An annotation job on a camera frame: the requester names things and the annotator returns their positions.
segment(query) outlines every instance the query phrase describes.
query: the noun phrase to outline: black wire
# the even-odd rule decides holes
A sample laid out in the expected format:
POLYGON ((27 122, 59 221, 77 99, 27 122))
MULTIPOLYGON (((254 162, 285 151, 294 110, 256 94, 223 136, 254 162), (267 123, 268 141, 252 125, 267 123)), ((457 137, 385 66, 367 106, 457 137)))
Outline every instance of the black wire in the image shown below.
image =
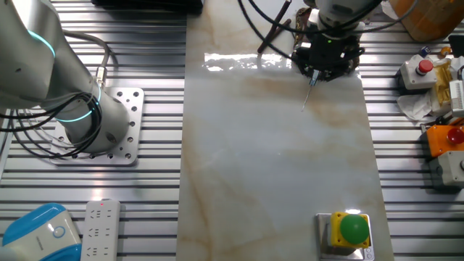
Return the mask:
MULTIPOLYGON (((254 23, 251 21, 251 19, 249 18, 249 15, 247 13, 247 11, 245 10, 245 6, 244 6, 244 3, 242 0, 238 0, 239 1, 239 6, 240 6, 240 9, 241 11, 243 12, 244 16, 245 16, 245 19, 246 21, 248 22, 249 26, 252 28, 252 30, 254 31, 254 33, 256 33, 256 35, 267 45, 269 46, 269 48, 271 48, 272 50, 274 50, 276 53, 280 54, 282 57, 284 58, 287 58, 287 59, 290 59, 296 63, 304 63, 304 64, 309 64, 309 61, 306 61, 306 60, 302 60, 302 59, 296 59, 294 57, 290 57, 288 54, 286 54, 285 52, 283 52, 282 50, 280 50, 279 48, 275 47, 270 41, 266 40, 266 38, 260 33, 260 31, 256 28, 256 26, 254 25, 254 23)), ((359 55, 357 55, 356 57, 360 56, 361 54, 363 54, 365 52, 365 49, 364 48, 360 48, 360 53, 359 55)), ((337 64, 341 64, 341 63, 344 63, 344 62, 347 62, 351 59, 353 59, 355 57, 348 57, 348 56, 345 56, 342 60, 339 60, 337 62, 332 62, 332 63, 323 63, 323 64, 316 64, 316 63, 311 63, 310 65, 313 65, 313 66, 327 66, 327 67, 330 67, 330 66, 333 66, 333 65, 337 65, 337 64)))
POLYGON ((355 18, 349 20, 348 22, 346 23, 343 23, 343 24, 340 24, 340 25, 337 25, 337 26, 334 26, 332 28, 327 28, 327 29, 324 29, 324 30, 315 30, 315 31, 311 31, 311 30, 297 30, 297 29, 293 29, 289 26, 286 26, 286 25, 283 25, 279 22, 276 22, 274 21, 274 19, 272 19, 271 17, 267 16, 257 5, 256 3, 253 1, 253 0, 248 0, 249 3, 252 5, 252 7, 256 10, 256 12, 258 12, 258 14, 261 15, 262 18, 266 19, 268 22, 270 22, 271 24, 273 25, 276 25, 277 27, 280 27, 284 30, 287 30, 287 31, 290 31, 290 32, 293 32, 293 33, 309 33, 309 34, 319 34, 319 33, 328 33, 328 32, 332 32, 332 31, 338 31, 338 30, 342 30, 350 25, 353 25, 355 22, 358 22, 359 20, 361 20, 362 18, 364 18, 366 15, 369 15, 369 13, 371 13, 379 4, 382 3, 382 0, 377 0, 377 1, 373 1, 372 2, 372 5, 370 7, 368 7, 365 11, 361 12, 358 16, 356 16, 355 18))
POLYGON ((34 118, 38 118, 38 117, 48 116, 51 113, 63 110, 67 105, 69 105, 69 103, 70 103, 69 101, 71 99, 73 99, 73 101, 74 101, 75 96, 71 97, 64 104, 61 104, 61 105, 59 105, 59 106, 57 106, 57 107, 55 107, 53 109, 50 109, 49 111, 46 111, 46 112, 37 113, 37 114, 34 114, 34 115, 26 115, 26 116, 19 116, 19 115, 11 116, 11 115, 0 114, 0 118, 9 119, 9 120, 27 120, 27 119, 34 119, 34 118))
MULTIPOLYGON (((57 108, 53 109, 52 110, 53 113, 51 115, 49 115, 48 118, 46 118, 44 121, 42 121, 39 124, 32 125, 32 126, 29 126, 29 127, 26 127, 26 128, 6 128, 6 129, 0 128, 0 131, 11 133, 11 132, 15 132, 15 131, 31 131, 31 130, 33 130, 35 128, 41 127, 41 126, 47 124, 55 116, 57 116, 71 102, 73 102, 75 100, 78 100, 78 99, 86 98, 89 95, 91 95, 91 94, 81 93, 81 94, 77 94, 77 95, 73 96, 71 99, 67 100, 64 104, 61 104, 57 108)), ((0 117, 6 116, 6 117, 4 117, 5 119, 22 120, 22 119, 32 119, 32 118, 44 116, 44 115, 47 115, 48 113, 50 113, 50 112, 44 112, 44 113, 39 113, 39 114, 36 114, 36 115, 26 115, 26 116, 0 115, 0 117)))
MULTIPOLYGON (((72 157, 75 155, 78 155, 79 153, 83 152, 85 149, 87 149, 92 143, 95 141, 96 137, 99 134, 99 131, 101 130, 101 123, 102 123, 102 109, 99 106, 98 101, 95 99, 94 96, 88 96, 87 98, 91 99, 90 102, 88 103, 89 109, 92 111, 91 117, 92 117, 92 124, 91 124, 91 129, 88 132, 88 135, 83 137, 87 138, 88 140, 86 142, 83 142, 79 146, 77 146, 74 150, 71 152, 68 152, 66 154, 59 154, 59 153, 54 153, 50 152, 48 149, 43 148, 40 144, 38 144, 36 141, 34 141, 28 134, 27 131, 25 131, 26 137, 29 139, 29 141, 37 146, 41 151, 46 152, 50 155, 45 155, 45 154, 39 154, 34 152, 32 149, 27 147, 20 139, 20 137, 17 135, 17 132, 13 132, 14 137, 17 139, 17 142, 29 153, 32 155, 42 158, 42 159, 58 159, 58 158, 63 158, 63 157, 72 157)), ((24 125, 20 121, 20 125, 22 128, 24 128, 24 125)))

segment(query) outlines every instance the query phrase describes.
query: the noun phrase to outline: blue device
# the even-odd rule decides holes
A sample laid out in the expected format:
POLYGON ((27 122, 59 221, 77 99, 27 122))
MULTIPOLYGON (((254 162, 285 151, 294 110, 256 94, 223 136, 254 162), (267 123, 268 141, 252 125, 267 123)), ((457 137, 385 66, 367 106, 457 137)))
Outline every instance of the blue device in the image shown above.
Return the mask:
POLYGON ((16 220, 2 245, 24 261, 79 261, 82 243, 69 212, 60 204, 39 207, 16 220))

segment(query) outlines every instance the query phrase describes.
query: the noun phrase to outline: white tissue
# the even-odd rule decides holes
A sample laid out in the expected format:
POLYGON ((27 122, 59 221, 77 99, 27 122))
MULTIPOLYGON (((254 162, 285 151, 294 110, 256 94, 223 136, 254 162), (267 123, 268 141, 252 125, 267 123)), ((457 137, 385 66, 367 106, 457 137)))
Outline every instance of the white tissue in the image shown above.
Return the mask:
POLYGON ((426 94, 401 96, 397 102, 401 111, 413 120, 421 120, 432 111, 429 91, 426 94))

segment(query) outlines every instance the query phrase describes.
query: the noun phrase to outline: power strip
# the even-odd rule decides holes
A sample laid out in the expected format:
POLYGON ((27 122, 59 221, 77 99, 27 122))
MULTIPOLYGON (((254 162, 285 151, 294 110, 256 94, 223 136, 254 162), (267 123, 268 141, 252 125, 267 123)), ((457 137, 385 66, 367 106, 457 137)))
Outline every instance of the power strip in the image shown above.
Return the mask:
POLYGON ((104 200, 87 203, 80 261, 115 261, 119 235, 120 203, 104 200))

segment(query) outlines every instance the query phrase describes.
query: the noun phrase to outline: metal bracket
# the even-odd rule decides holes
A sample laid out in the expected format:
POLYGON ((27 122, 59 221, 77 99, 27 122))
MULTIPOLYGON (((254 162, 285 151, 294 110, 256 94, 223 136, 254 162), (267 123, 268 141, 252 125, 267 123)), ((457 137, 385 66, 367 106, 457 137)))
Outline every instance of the metal bracket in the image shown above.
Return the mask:
POLYGON ((329 246, 327 225, 330 223, 330 219, 331 214, 320 213, 316 215, 316 226, 318 229, 318 251, 321 261, 374 260, 375 255, 372 243, 372 231, 370 230, 369 216, 370 246, 367 249, 348 249, 329 246))
MULTIPOLYGON (((50 161, 57 166, 131 166, 134 165, 138 157, 138 140, 141 130, 142 114, 144 108, 144 91, 141 88, 105 88, 105 91, 111 97, 118 99, 124 104, 129 113, 130 127, 125 138, 112 150, 104 154, 93 155, 81 153, 77 158, 51 159, 50 161)), ((65 128, 57 124, 54 136, 63 142, 69 143, 66 136, 65 128)), ((56 146, 51 147, 55 153, 65 154, 66 151, 56 146)))

